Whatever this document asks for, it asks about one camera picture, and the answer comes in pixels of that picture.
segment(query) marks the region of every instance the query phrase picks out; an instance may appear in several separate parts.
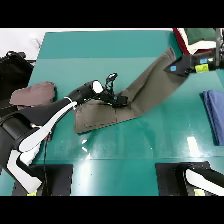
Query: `green cloth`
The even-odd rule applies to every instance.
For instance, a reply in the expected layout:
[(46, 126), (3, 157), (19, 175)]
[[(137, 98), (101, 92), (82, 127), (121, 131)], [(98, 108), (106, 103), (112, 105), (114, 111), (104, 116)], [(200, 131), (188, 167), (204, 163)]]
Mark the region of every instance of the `green cloth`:
[(184, 28), (188, 44), (194, 44), (201, 40), (215, 41), (216, 33), (213, 28)]

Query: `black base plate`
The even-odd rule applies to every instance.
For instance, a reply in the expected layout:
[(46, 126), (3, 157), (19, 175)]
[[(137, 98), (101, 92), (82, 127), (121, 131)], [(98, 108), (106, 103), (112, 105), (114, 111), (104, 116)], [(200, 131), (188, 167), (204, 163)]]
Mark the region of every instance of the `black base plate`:
[(184, 162), (184, 163), (156, 163), (156, 174), (160, 196), (182, 196), (175, 175), (176, 167), (180, 164), (196, 165), (198, 167), (210, 168), (209, 162)]
[[(32, 165), (32, 168), (44, 168), (44, 165)], [(47, 188), (50, 196), (70, 196), (73, 165), (57, 164), (46, 165), (47, 174)], [(37, 191), (37, 196), (43, 196), (43, 187), (41, 186)], [(16, 181), (14, 184), (12, 196), (26, 196), (27, 191)]]

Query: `blue label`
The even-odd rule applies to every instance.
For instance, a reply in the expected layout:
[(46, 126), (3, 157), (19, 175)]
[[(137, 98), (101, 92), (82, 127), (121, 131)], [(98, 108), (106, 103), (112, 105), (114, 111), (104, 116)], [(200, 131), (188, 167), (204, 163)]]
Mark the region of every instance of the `blue label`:
[(202, 58), (200, 59), (200, 64), (206, 64), (208, 61), (208, 58)]
[(176, 67), (176, 66), (171, 66), (171, 67), (170, 67), (170, 71), (174, 72), (174, 71), (176, 71), (176, 70), (177, 70), (177, 67)]

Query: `red cloth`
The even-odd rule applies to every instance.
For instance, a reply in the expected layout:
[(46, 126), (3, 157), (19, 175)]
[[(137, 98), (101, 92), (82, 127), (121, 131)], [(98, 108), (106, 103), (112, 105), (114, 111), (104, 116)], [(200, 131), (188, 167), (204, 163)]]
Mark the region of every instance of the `red cloth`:
[[(176, 37), (177, 43), (182, 51), (183, 54), (190, 54), (189, 51), (187, 50), (187, 47), (184, 43), (184, 40), (182, 38), (182, 36), (180, 35), (179, 31), (177, 28), (172, 28), (174, 35)], [(198, 49), (194, 54), (199, 54), (199, 53), (204, 53), (207, 51), (211, 51), (212, 49)]]

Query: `white cloth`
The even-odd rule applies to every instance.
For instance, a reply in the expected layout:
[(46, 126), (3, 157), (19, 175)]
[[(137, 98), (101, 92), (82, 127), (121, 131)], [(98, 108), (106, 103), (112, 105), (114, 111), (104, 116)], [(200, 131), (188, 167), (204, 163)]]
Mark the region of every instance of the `white cloth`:
[(198, 41), (195, 44), (188, 44), (188, 39), (187, 39), (187, 34), (185, 33), (184, 28), (177, 28), (179, 31), (181, 37), (184, 40), (184, 43), (186, 45), (187, 50), (189, 51), (190, 54), (194, 54), (197, 50), (199, 49), (210, 49), (210, 48), (216, 48), (216, 42), (215, 41)]

